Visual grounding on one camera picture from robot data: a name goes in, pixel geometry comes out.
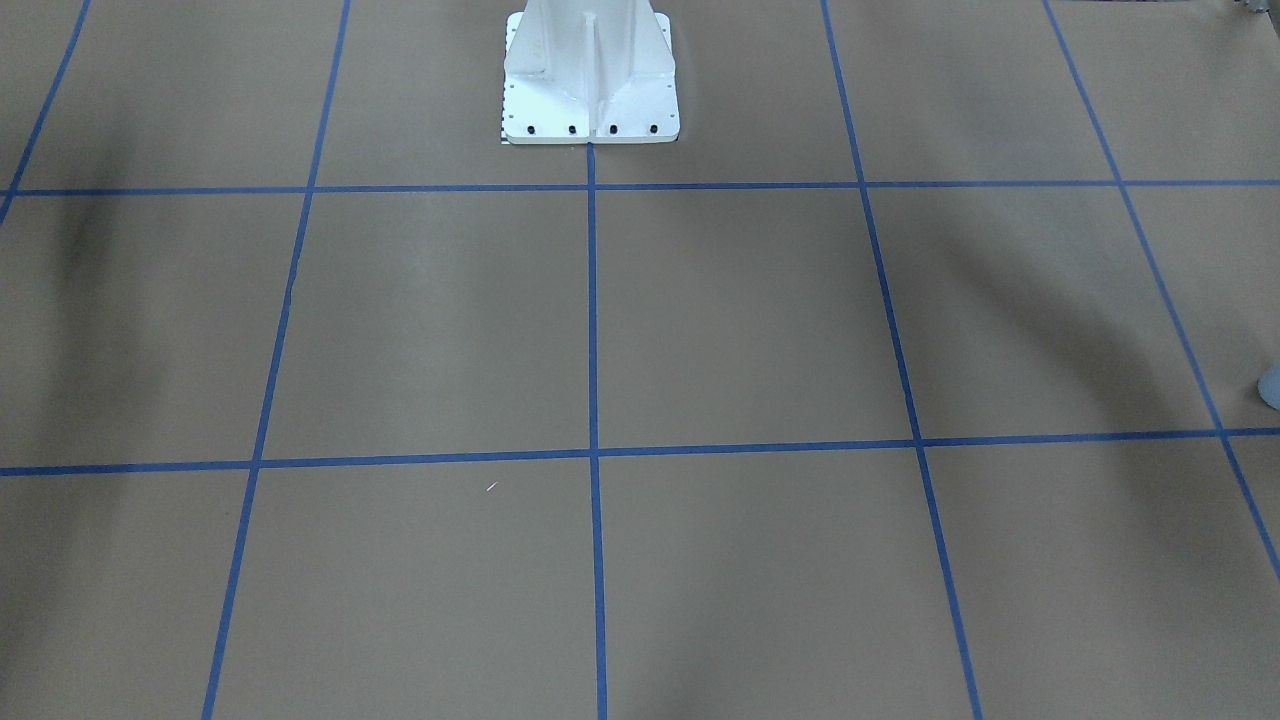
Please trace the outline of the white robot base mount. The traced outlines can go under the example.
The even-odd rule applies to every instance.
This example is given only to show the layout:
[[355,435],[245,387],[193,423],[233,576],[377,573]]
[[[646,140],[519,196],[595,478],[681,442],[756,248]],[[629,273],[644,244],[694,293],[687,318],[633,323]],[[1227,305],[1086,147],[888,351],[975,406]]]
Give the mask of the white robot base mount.
[[672,143],[671,19],[649,1],[527,1],[506,18],[500,140]]

